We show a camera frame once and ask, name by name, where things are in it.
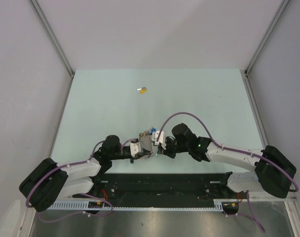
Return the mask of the metal key organizer red handle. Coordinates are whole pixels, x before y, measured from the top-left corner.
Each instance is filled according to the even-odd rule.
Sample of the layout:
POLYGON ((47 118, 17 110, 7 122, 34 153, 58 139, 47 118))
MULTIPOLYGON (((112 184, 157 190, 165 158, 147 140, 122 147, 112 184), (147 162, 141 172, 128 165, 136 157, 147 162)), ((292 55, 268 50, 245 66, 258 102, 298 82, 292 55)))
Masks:
POLYGON ((149 152, 148 155, 145 155, 142 157, 144 159, 149 159, 154 156, 153 141, 152 141, 152 129, 153 129, 153 127, 139 134, 138 141, 141 144, 141 148, 144 151, 149 152))

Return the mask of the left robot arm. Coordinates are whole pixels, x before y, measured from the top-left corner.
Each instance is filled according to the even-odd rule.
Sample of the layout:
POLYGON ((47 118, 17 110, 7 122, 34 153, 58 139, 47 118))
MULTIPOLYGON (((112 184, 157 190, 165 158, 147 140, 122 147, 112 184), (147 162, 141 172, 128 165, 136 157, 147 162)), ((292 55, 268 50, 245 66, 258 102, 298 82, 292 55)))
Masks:
POLYGON ((97 143, 90 157, 83 161, 58 164, 44 159, 20 184, 19 191, 26 198, 27 208, 37 212, 47 210, 59 197, 86 193, 89 197, 100 194, 101 185, 91 177, 105 173, 112 161, 133 159, 138 146, 121 144, 116 135, 109 135, 97 143))

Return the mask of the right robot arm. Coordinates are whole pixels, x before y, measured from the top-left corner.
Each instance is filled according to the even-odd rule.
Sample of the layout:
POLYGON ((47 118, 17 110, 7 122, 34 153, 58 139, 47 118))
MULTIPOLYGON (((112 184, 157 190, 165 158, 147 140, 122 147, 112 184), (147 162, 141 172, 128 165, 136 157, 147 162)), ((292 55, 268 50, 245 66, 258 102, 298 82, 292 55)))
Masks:
POLYGON ((230 172, 219 187, 220 194, 231 198, 241 191, 264 190, 277 198, 286 198, 291 192, 291 179, 296 167, 274 146, 263 150, 239 150, 224 145, 217 146, 211 138, 196 136, 187 125, 180 123, 172 129, 173 137, 164 132, 152 134, 158 153, 175 158, 176 154, 188 153, 198 162, 221 162, 246 170, 230 172))

